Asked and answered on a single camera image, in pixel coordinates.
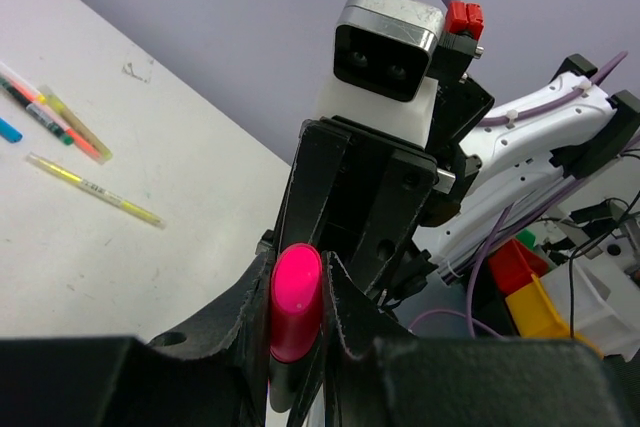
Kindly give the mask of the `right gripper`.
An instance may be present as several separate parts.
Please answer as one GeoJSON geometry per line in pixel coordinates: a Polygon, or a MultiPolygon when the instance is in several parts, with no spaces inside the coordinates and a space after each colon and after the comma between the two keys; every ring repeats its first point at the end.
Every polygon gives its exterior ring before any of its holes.
{"type": "Polygon", "coordinates": [[[382,303],[419,292],[434,267],[412,237],[459,212],[480,169],[460,143],[493,104],[472,78],[425,79],[403,103],[329,77],[299,135],[276,252],[298,243],[333,252],[382,303]]]}

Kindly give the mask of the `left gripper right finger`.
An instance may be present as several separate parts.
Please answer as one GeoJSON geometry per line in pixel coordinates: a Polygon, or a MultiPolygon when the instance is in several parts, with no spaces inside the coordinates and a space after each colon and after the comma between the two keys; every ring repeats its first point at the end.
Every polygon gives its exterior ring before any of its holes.
{"type": "Polygon", "coordinates": [[[622,388],[579,342],[419,338],[322,256],[318,349],[287,423],[317,393],[327,426],[636,426],[622,388]]]}

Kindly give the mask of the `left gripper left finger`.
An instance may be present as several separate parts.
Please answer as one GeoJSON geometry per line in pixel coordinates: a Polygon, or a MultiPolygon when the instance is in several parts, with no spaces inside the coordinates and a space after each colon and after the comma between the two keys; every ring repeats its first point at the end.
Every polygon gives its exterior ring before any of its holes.
{"type": "Polygon", "coordinates": [[[268,231],[234,285],[149,342],[2,340],[2,425],[264,425],[273,244],[268,231]]]}

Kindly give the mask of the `pink highlighter cap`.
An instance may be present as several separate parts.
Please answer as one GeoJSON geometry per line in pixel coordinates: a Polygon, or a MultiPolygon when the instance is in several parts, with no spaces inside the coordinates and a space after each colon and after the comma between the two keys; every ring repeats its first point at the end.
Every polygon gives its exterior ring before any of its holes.
{"type": "Polygon", "coordinates": [[[311,349],[322,317],[323,265],[316,249],[305,243],[287,247],[272,272],[270,288],[271,355],[293,363],[311,349]]]}

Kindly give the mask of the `yellow clear pen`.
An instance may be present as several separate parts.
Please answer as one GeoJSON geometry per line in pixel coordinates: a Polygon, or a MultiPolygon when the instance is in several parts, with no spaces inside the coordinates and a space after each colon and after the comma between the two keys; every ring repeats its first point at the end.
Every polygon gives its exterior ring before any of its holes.
{"type": "Polygon", "coordinates": [[[38,156],[34,153],[29,153],[26,156],[26,161],[36,168],[62,180],[63,182],[95,197],[101,201],[133,216],[149,225],[156,228],[163,229],[165,222],[156,214],[130,202],[121,196],[91,182],[62,166],[38,156]]]}

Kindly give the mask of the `black pink highlighter body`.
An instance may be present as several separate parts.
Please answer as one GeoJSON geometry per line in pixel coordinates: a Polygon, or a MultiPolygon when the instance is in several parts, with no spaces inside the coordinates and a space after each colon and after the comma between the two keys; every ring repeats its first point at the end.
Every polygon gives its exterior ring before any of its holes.
{"type": "Polygon", "coordinates": [[[269,362],[269,402],[276,413],[288,411],[296,398],[308,369],[307,358],[282,362],[274,356],[269,362]]]}

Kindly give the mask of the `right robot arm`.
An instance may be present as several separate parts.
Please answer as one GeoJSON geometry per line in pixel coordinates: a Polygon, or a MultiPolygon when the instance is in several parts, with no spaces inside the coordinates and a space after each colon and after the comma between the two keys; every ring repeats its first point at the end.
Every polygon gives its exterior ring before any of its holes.
{"type": "Polygon", "coordinates": [[[383,303],[450,282],[605,167],[639,132],[639,100],[603,90],[611,64],[568,57],[542,89],[501,106],[475,81],[426,81],[434,109],[413,142],[354,114],[306,122],[274,247],[335,253],[383,303]]]}

